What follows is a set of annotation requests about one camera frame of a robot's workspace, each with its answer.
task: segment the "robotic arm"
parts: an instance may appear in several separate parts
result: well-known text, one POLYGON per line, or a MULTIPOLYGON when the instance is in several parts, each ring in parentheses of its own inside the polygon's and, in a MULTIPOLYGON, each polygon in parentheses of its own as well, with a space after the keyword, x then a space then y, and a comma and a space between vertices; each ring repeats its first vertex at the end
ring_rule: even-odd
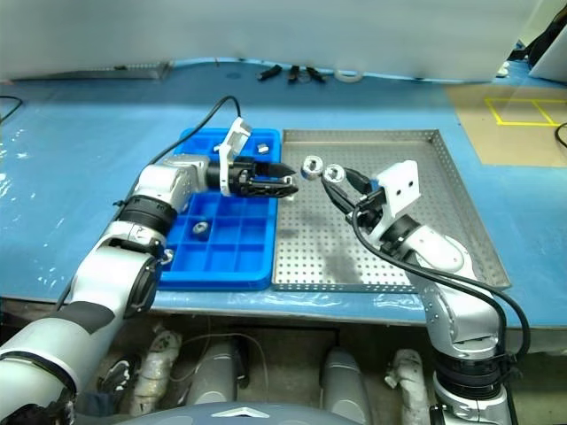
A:
POLYGON ((67 306, 34 321, 0 347, 0 422, 54 417, 82 391, 122 322, 150 309, 166 237, 191 195, 285 197, 298 189, 284 164, 239 157, 251 129, 237 118, 219 161, 174 155, 147 166, 120 211, 80 264, 67 306))
MULTIPOLYGON (((309 161, 313 164, 306 159, 304 170, 309 161)), ((415 161, 395 164, 375 180, 377 189, 368 177, 336 165, 328 166, 322 178, 331 202, 346 215, 367 249, 402 268, 410 264, 476 280, 462 244, 407 215, 420 197, 415 161), (337 176, 344 176, 362 193, 358 204, 338 186, 337 176)), ((503 351, 506 323, 501 307, 488 290, 469 283, 448 287, 405 269, 422 299, 435 351, 433 382, 439 404, 430 410, 431 423, 513 424, 516 414, 505 385, 510 362, 503 351)))

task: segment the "perforated metal tray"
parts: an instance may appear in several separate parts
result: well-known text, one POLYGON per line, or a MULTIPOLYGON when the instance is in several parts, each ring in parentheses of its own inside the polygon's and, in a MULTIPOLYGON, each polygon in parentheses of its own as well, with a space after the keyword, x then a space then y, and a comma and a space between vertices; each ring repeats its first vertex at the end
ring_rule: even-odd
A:
MULTIPOLYGON (((438 130, 284 130, 283 162, 299 169, 307 155, 368 176, 395 162, 416 160, 422 196, 411 215, 462 242, 472 255, 479 279, 494 287, 509 286, 438 130)), ((281 200, 278 207, 276 290, 415 292, 401 270, 360 245, 319 181, 297 178, 297 182, 295 198, 281 200)), ((360 197, 352 190, 349 193, 354 199, 360 197)))

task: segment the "small metal part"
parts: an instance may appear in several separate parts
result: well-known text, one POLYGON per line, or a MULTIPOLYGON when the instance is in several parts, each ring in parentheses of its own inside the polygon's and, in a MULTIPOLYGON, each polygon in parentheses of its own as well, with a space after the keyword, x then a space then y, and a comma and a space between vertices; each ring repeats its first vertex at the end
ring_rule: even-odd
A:
POLYGON ((341 183, 345 179, 345 169, 339 164, 331 164, 325 168, 322 178, 329 183, 341 183))
MULTIPOLYGON (((286 184, 289 184, 291 186, 295 185, 295 181, 293 180, 293 176, 292 175, 286 175, 283 178, 283 182, 286 184)), ((287 201, 287 202, 293 202, 293 200, 295 199, 295 192, 293 192, 291 195, 288 195, 287 197, 284 197, 283 200, 287 201)))
POLYGON ((199 241, 206 241, 210 233, 209 223, 206 221, 196 223, 195 226, 193 226, 192 233, 199 241))
POLYGON ((163 258, 161 259, 161 265, 169 264, 174 260, 174 250, 167 248, 163 251, 163 258))
POLYGON ((267 146, 265 143, 260 143, 258 145, 258 153, 266 155, 267 153, 269 153, 269 146, 267 146))
POLYGON ((248 181, 248 170, 244 170, 242 173, 240 173, 240 175, 238 176, 238 182, 240 184, 245 184, 248 181))
POLYGON ((315 155, 308 155, 303 161, 301 175, 307 180, 315 180, 322 174, 322 159, 315 155))

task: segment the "white plastic bracket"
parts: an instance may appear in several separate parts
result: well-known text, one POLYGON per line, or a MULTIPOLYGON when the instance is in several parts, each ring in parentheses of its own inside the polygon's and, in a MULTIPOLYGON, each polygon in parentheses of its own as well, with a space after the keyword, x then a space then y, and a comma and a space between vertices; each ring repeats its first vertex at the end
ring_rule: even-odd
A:
POLYGON ((384 232, 421 196, 417 162, 399 162, 373 177, 386 195, 382 219, 369 235, 371 243, 379 244, 384 232))
POLYGON ((240 154, 251 133, 252 128, 242 118, 238 117, 230 126, 227 136, 219 147, 220 186, 221 193, 225 197, 230 196, 229 166, 234 162, 234 158, 240 154))

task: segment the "gray floor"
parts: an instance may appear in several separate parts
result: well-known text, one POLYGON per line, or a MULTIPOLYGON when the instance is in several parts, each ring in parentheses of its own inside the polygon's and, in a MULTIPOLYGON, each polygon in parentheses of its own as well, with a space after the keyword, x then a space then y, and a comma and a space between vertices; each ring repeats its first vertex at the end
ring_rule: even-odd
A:
MULTIPOLYGON (((152 328, 158 323, 181 332, 185 338, 205 334, 209 326, 202 316, 153 316, 133 321, 116 338, 101 364, 100 374, 124 352, 144 352, 153 338, 152 328)), ((337 331, 340 344, 354 355, 365 374, 375 424, 400 423, 400 392, 384 384, 384 372, 396 350, 418 350, 423 357, 426 381, 431 383, 431 347, 424 328, 222 317, 212 318, 211 323, 213 332, 243 332, 260 341, 268 360, 269 401, 318 406, 319 367, 327 350, 336 343, 337 331)), ((191 371, 201 349, 202 343, 184 346, 172 375, 183 376, 191 371)), ((266 391, 260 357, 253 346, 250 350, 251 381, 238 392, 238 399, 263 401, 266 391)), ((567 358, 531 354, 521 369, 523 379, 512 384, 520 423, 567 422, 567 358)), ((160 408, 177 406, 189 384, 190 379, 171 382, 160 408)), ((431 388, 430 398, 434 400, 431 388)), ((123 408, 128 410, 128 400, 123 408)))

